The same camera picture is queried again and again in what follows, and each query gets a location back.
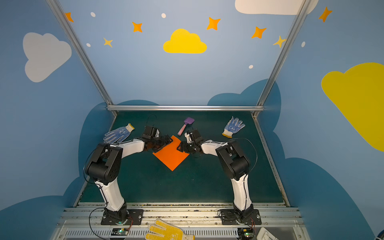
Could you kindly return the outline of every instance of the yellow dotted glove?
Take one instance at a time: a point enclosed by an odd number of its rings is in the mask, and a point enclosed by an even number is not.
[[[195,240],[194,235],[184,234],[175,226],[169,225],[161,219],[156,219],[155,224],[149,226],[146,240]]]

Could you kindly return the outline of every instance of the pink brush handle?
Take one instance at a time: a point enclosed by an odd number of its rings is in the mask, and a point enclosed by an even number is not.
[[[177,133],[177,135],[181,136],[181,134],[183,133],[184,129],[185,129],[185,126],[186,124],[184,124],[181,128],[180,128],[180,131]]]

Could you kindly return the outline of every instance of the orange paper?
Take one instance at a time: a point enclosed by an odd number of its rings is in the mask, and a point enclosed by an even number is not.
[[[181,141],[175,136],[172,136],[171,138],[173,142],[165,146],[159,152],[153,153],[153,155],[173,171],[186,157],[188,157],[189,153],[178,151],[177,147]]]

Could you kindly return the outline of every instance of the orange star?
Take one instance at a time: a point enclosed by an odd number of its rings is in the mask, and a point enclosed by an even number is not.
[[[266,30],[266,28],[263,28],[263,29],[260,29],[258,27],[256,27],[256,31],[255,31],[255,34],[252,36],[252,38],[262,38],[262,35],[263,35],[263,32]]]
[[[327,7],[325,7],[325,10],[324,12],[322,13],[322,15],[319,17],[319,19],[322,19],[323,22],[325,22],[325,20],[327,19],[328,15],[331,13],[332,11],[329,11]]]
[[[68,21],[73,22],[73,20],[71,18],[71,13],[66,13],[65,16],[67,16]]]
[[[142,30],[141,30],[142,23],[139,23],[139,24],[134,23],[134,22],[132,22],[132,23],[133,23],[133,26],[134,26],[133,32],[139,31],[139,32],[142,33]]]
[[[213,29],[215,29],[217,31],[217,24],[218,24],[218,22],[220,20],[221,19],[216,19],[215,20],[215,19],[209,18],[209,25],[207,27],[207,30],[213,28]]]

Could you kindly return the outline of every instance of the red wire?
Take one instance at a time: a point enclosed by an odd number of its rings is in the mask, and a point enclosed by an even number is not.
[[[131,225],[129,226],[129,228],[128,228],[128,231],[131,229],[131,226],[132,226],[132,224],[133,224],[133,218],[131,217],[131,216],[128,216],[130,219],[132,219],[132,221],[131,221]]]
[[[252,238],[254,238],[255,234],[256,234],[256,223],[252,218],[251,218],[251,220],[252,220],[252,227],[255,226],[255,228],[252,228],[252,230],[253,230],[253,237]]]

